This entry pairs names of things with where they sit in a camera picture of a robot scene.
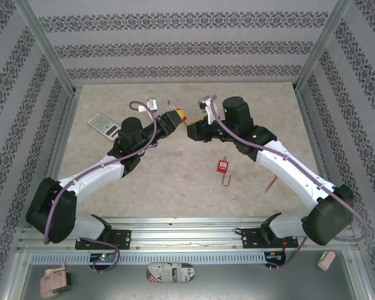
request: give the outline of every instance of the beige floor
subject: beige floor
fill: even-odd
[[[128,103],[156,98],[157,114],[169,110],[167,100],[171,100],[192,121],[203,115],[196,101],[207,94],[217,94],[219,107],[227,97],[243,97],[254,122],[270,129],[298,159],[316,171],[290,82],[107,84],[83,87],[59,178],[89,167],[111,149],[112,142],[87,124],[96,113],[102,112],[117,124],[128,116],[138,116],[145,126],[150,121],[148,114],[131,111]],[[232,175],[229,187],[221,185],[222,174],[216,172],[224,156]],[[240,154],[232,143],[194,142],[181,125],[160,140],[157,148],[148,149],[131,174],[86,199],[78,213],[147,218],[306,212],[304,204],[281,180],[264,193],[273,177],[270,171]]]

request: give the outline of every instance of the metal corner post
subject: metal corner post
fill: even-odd
[[[326,45],[331,39],[333,32],[338,26],[350,3],[351,0],[337,0],[336,5],[333,7],[333,10],[331,11],[329,18],[327,19],[325,26],[323,27],[319,37],[317,38],[314,47],[312,47],[311,52],[303,67],[301,68],[296,82],[294,83],[294,91],[296,93],[300,91],[305,85],[308,77],[314,69],[314,66],[316,65],[321,54],[324,52]]]
[[[61,81],[62,86],[67,92],[68,96],[73,96],[75,87],[72,84],[71,78],[69,77],[67,70],[63,66],[54,46],[51,44],[48,35],[43,29],[39,18],[36,16],[35,12],[29,0],[14,0],[14,4],[18,11],[21,13],[22,18],[27,24],[29,30],[32,32],[35,40],[42,49],[43,54],[47,57],[51,67],[57,74],[57,77]]]

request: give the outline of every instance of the calculator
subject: calculator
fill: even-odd
[[[99,112],[89,122],[87,122],[95,130],[99,131],[103,136],[113,141],[118,136],[120,126],[112,122],[108,117]]]

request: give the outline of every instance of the black mounting bracket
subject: black mounting bracket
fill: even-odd
[[[110,237],[107,243],[113,244],[119,250],[129,250],[131,246],[131,231],[130,230],[111,230]],[[88,242],[83,239],[75,242],[76,250],[114,250],[109,246],[97,244],[95,242]]]
[[[267,242],[261,235],[261,228],[236,228],[235,233],[242,237],[243,249],[254,248],[283,248],[283,241],[286,242],[286,248],[297,248],[298,240],[293,237],[279,239],[275,237]]]

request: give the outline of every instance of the red padlock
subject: red padlock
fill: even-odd
[[[228,170],[228,162],[226,161],[226,157],[224,157],[224,159],[220,160],[218,162],[218,168],[217,168],[217,172],[220,172],[220,173],[226,173],[226,171]]]

